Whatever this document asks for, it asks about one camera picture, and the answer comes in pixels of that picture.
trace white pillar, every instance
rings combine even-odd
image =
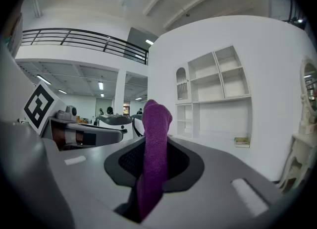
[[[113,112],[114,112],[114,99],[113,99],[112,102],[111,102],[111,107],[112,107],[112,110],[113,110]]]
[[[115,88],[114,97],[114,114],[123,114],[123,101],[124,101],[124,87],[125,87],[125,76],[127,71],[120,69],[117,77],[117,85]]]

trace balcony railing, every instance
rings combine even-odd
[[[147,64],[149,51],[102,33],[68,28],[43,28],[23,31],[22,46],[61,45],[87,48]]]

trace white shelf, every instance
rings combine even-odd
[[[191,87],[193,102],[224,99],[223,88],[219,78],[207,83],[195,84],[192,82]]]
[[[219,74],[218,72],[215,73],[215,74],[212,74],[212,75],[208,75],[208,76],[203,76],[203,77],[198,77],[198,78],[195,78],[195,79],[191,79],[191,82],[193,84],[203,84],[203,83],[209,83],[209,82],[213,82],[213,81],[216,81],[216,80],[220,80],[219,79]]]
[[[250,94],[246,94],[244,96],[239,96],[239,97],[227,97],[227,98],[222,99],[222,100],[196,101],[193,103],[194,104],[218,103],[218,102],[226,102],[226,101],[244,100],[244,99],[247,99],[250,97],[251,97]]]
[[[182,121],[182,122],[192,122],[191,119],[186,119],[186,120],[177,120],[177,121]]]
[[[192,138],[193,137],[193,124],[191,122],[178,121],[177,122],[177,135]]]
[[[219,64],[220,71],[228,71],[241,66],[240,59],[233,46],[214,52]]]
[[[235,67],[232,69],[228,69],[228,70],[224,70],[221,72],[222,75],[226,74],[226,75],[234,75],[235,73],[237,73],[238,71],[243,70],[243,67]]]
[[[233,46],[184,63],[176,72],[176,137],[230,151],[237,149],[235,137],[251,139],[251,95]]]
[[[191,80],[218,73],[218,67],[212,52],[188,62],[188,68]]]
[[[225,98],[240,97],[250,93],[246,76],[242,67],[224,71],[221,74]]]
[[[186,137],[186,138],[189,138],[189,139],[192,139],[192,134],[191,133],[181,133],[181,134],[178,134],[177,136],[180,136],[180,137]]]
[[[177,121],[191,122],[193,119],[192,104],[177,106]]]

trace sock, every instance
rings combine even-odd
[[[139,212],[143,220],[161,199],[167,181],[167,132],[172,122],[168,109],[149,100],[142,116],[145,130],[143,172],[137,181]]]

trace white curved partition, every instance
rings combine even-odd
[[[236,148],[232,137],[225,135],[193,141],[229,152],[269,180],[279,180],[301,118],[300,65],[304,56],[317,61],[303,30],[269,18],[226,16],[165,33],[150,47],[148,98],[171,111],[169,134],[176,135],[175,68],[231,45],[239,55],[252,94],[251,146]],[[216,126],[221,116],[207,120]]]

